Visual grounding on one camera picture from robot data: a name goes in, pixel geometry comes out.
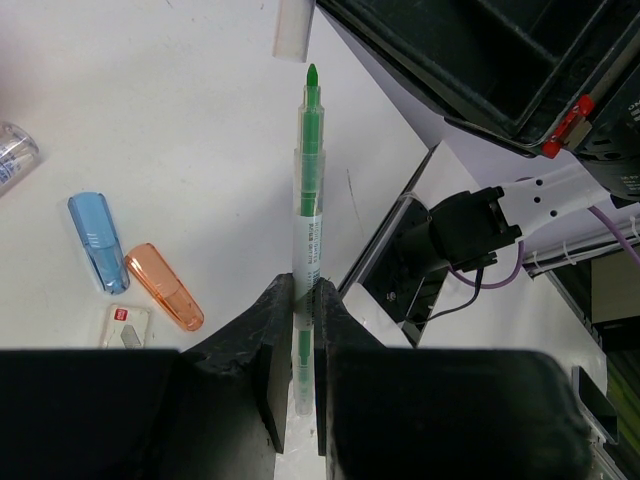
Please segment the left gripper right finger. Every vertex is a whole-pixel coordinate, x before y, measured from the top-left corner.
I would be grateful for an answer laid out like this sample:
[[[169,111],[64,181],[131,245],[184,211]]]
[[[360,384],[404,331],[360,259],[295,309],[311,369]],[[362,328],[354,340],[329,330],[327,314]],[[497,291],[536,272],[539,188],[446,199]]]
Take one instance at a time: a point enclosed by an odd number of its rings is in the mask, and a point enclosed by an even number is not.
[[[550,356],[378,341],[314,295],[319,452],[330,479],[584,479],[589,428]]]

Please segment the green thin highlighter pen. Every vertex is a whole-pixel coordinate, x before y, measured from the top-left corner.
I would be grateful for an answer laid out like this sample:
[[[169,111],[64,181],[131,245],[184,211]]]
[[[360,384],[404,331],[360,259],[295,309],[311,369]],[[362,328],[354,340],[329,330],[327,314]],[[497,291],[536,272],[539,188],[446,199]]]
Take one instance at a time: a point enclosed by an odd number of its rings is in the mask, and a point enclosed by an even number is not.
[[[306,73],[294,150],[293,398],[296,414],[313,410],[314,290],[321,275],[325,172],[324,114],[317,67]]]

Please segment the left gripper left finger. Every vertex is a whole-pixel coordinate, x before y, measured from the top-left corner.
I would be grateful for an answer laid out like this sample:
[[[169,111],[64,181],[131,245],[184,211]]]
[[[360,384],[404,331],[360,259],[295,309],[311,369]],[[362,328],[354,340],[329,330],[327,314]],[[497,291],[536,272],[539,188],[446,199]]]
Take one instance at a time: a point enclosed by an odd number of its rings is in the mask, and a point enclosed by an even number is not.
[[[285,445],[293,279],[186,351],[5,350],[5,479],[270,479]]]

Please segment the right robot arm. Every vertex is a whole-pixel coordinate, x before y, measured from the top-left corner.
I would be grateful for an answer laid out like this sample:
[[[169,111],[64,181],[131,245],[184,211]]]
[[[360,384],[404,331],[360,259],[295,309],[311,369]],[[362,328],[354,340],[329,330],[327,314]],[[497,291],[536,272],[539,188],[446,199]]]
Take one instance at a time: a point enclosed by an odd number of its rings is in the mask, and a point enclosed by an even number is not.
[[[482,276],[499,249],[604,199],[639,199],[635,1],[324,1],[321,8],[444,120],[575,170],[435,207],[411,202],[363,286],[395,322],[430,318],[438,270]]]

